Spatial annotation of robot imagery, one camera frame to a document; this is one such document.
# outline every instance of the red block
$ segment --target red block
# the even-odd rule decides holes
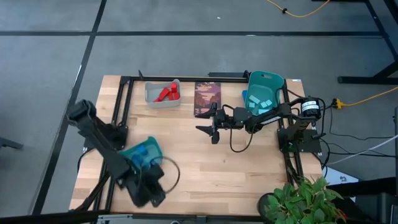
[[[180,98],[180,94],[178,92],[173,93],[174,100],[178,100]]]
[[[163,101],[164,98],[169,94],[169,92],[170,92],[170,90],[169,90],[168,88],[164,88],[164,89],[162,90],[162,92],[159,94],[158,99],[159,99],[160,101]]]
[[[176,93],[177,92],[177,84],[176,83],[172,83],[172,93]]]
[[[172,101],[173,100],[173,93],[169,92],[169,100]]]

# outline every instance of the teal object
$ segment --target teal object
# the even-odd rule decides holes
[[[277,74],[271,72],[255,71],[250,74],[248,92],[246,93],[246,99],[244,107],[248,109],[253,115],[259,115],[261,102],[270,100],[272,103],[268,105],[267,109],[277,107],[275,102],[275,92],[278,88],[281,88],[285,80]],[[252,102],[249,98],[254,96],[260,100],[259,104],[256,104],[254,108],[250,108],[249,104]]]
[[[152,136],[128,150],[119,152],[119,154],[132,161],[139,169],[141,167],[149,169],[150,165],[161,164],[162,159],[155,158],[163,156],[159,144]]]

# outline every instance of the wooden table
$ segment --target wooden table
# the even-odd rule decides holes
[[[119,80],[120,76],[104,76],[99,90],[97,115],[105,123],[111,121]],[[304,95],[300,80],[287,80],[287,86]],[[244,106],[242,91],[246,88],[247,83],[222,83],[222,104]],[[256,204],[260,196],[287,182],[276,136],[278,124],[264,126],[253,136],[249,149],[242,153],[234,153],[229,148],[229,131],[220,130],[220,142],[212,145],[210,137],[195,128],[196,125],[211,125],[211,120],[194,118],[194,89],[194,82],[181,82],[180,106],[150,109],[144,99],[144,82],[134,82],[126,149],[154,136],[164,155],[178,163],[181,179],[158,208],[150,203],[137,208],[127,190],[115,187],[111,212],[258,216]],[[289,97],[290,100],[295,98],[293,95]],[[249,137],[243,130],[234,130],[235,150],[242,149]],[[316,179],[322,175],[320,163],[313,155],[301,153],[301,160],[307,177]],[[93,190],[98,183],[101,165],[102,157],[96,150],[82,159],[70,208],[79,206]],[[167,190],[175,182],[177,170],[169,161],[164,161],[162,168],[165,176],[160,183]],[[108,185],[104,187],[100,208],[104,208],[107,192]]]

